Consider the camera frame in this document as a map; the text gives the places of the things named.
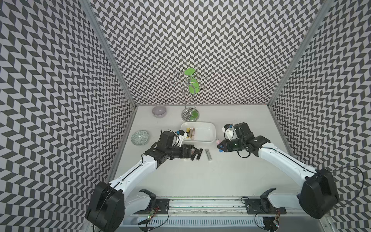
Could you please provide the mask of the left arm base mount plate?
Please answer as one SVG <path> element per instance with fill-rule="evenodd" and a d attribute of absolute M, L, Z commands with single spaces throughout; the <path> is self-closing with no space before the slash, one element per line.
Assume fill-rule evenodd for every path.
<path fill-rule="evenodd" d="M 156 212 L 156 215 L 167 215 L 169 213 L 169 204 L 170 199 L 168 198 L 156 199 L 147 209 L 137 211 L 134 215 L 149 215 L 152 211 Z"/>

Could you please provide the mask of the white plastic storage box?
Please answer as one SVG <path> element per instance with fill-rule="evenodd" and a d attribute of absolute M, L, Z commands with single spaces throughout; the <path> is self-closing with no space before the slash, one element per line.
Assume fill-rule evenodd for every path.
<path fill-rule="evenodd" d="M 187 142 L 212 143 L 216 140 L 216 127 L 210 122 L 185 122 L 180 129 L 186 132 L 187 128 L 195 128 L 195 138 L 186 138 Z"/>

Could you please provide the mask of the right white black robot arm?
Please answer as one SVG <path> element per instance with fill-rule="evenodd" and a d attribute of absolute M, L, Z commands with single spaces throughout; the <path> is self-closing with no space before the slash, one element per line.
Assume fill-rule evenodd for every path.
<path fill-rule="evenodd" d="M 225 124 L 222 128 L 224 140 L 217 148 L 223 152 L 246 151 L 280 169 L 293 181 L 300 191 L 276 192 L 270 188 L 260 196 L 258 204 L 262 212 L 279 208 L 301 209 L 315 219 L 321 219 L 340 202 L 332 173 L 318 170 L 280 150 L 264 136 L 255 136 L 247 123 Z"/>

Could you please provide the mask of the gold and black square lipstick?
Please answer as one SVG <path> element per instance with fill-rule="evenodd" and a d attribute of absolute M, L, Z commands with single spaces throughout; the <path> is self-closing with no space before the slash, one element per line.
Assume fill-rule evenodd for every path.
<path fill-rule="evenodd" d="M 191 131 L 191 129 L 190 129 L 190 128 L 187 128 L 187 129 L 186 129 L 186 133 L 187 133 L 187 135 L 186 135 L 186 138 L 188 138 L 188 137 L 189 137 L 190 131 Z"/>

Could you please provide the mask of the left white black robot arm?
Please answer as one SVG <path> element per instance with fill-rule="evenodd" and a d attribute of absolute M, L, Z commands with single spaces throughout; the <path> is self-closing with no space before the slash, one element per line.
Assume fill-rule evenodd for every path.
<path fill-rule="evenodd" d="M 85 214 L 86 220 L 102 232 L 114 232 L 126 216 L 153 210 L 156 195 L 147 189 L 133 192 L 138 184 L 167 160 L 193 160 L 202 152 L 194 145 L 181 144 L 178 134 L 168 130 L 162 132 L 159 140 L 141 155 L 141 160 L 131 169 L 109 183 L 99 182 L 96 185 Z"/>

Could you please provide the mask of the bronze lipstick tube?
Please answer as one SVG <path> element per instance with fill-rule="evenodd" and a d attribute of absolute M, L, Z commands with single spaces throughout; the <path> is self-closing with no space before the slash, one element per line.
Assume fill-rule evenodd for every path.
<path fill-rule="evenodd" d="M 191 138 L 191 140 L 194 140 L 194 138 L 195 138 L 195 128 L 192 128 L 191 130 L 190 130 L 190 135 L 189 135 L 189 137 Z"/>

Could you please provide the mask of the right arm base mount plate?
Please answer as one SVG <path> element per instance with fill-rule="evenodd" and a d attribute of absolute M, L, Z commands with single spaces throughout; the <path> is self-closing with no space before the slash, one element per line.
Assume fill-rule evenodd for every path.
<path fill-rule="evenodd" d="M 266 215 L 285 215 L 287 211 L 284 207 L 276 208 L 268 201 L 264 199 L 257 198 L 243 198 L 242 203 L 245 205 L 248 215 L 255 214 L 266 214 Z"/>

